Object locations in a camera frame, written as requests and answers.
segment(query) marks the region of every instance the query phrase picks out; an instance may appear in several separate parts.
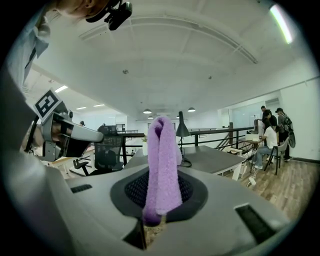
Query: black lamp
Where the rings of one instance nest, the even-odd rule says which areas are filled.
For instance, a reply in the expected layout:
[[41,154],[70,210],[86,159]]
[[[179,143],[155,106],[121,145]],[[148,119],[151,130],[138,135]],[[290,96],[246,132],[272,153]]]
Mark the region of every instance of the black lamp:
[[183,149],[182,149],[182,143],[183,143],[183,138],[184,137],[188,137],[190,136],[190,132],[188,131],[186,125],[185,125],[185,122],[184,122],[184,114],[182,113],[182,111],[179,112],[179,126],[178,126],[178,129],[176,130],[175,132],[175,135],[177,137],[180,137],[180,152],[181,152],[181,155],[182,155],[182,162],[180,164],[180,166],[182,167],[191,167],[192,166],[192,163],[185,158],[185,154],[183,152]]

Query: white pot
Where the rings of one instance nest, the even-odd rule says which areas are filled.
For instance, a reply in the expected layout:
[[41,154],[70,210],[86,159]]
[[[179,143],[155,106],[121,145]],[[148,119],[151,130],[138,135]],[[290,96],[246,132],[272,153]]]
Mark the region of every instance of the white pot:
[[144,156],[148,155],[148,144],[146,142],[142,142],[142,152]]

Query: purple towel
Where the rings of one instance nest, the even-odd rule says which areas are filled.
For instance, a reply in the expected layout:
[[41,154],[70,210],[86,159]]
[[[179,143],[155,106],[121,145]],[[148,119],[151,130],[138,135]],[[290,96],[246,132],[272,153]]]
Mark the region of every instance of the purple towel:
[[182,204],[177,169],[182,156],[169,118],[156,118],[147,138],[149,182],[143,218],[146,224],[154,226],[161,222],[161,215]]

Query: black pants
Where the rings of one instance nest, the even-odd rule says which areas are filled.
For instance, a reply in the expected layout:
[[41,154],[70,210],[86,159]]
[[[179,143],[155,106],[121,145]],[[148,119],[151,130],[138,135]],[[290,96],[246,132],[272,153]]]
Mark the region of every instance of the black pants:
[[[288,131],[284,131],[284,132],[279,132],[279,142],[284,142],[289,136],[289,132]],[[284,152],[284,159],[289,159],[290,158],[290,147],[289,144],[285,149]]]

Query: jeans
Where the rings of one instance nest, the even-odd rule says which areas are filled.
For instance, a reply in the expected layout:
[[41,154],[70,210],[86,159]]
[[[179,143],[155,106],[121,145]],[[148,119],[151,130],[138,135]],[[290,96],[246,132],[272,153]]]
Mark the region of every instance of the jeans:
[[[279,142],[284,142],[289,136],[288,131],[284,132],[279,132]],[[286,146],[285,152],[284,152],[284,159],[289,159],[290,158],[290,147],[289,144]]]
[[272,149],[268,148],[267,146],[259,147],[253,157],[253,162],[255,162],[255,165],[262,166],[262,156],[263,155],[271,155],[271,151],[272,151]]

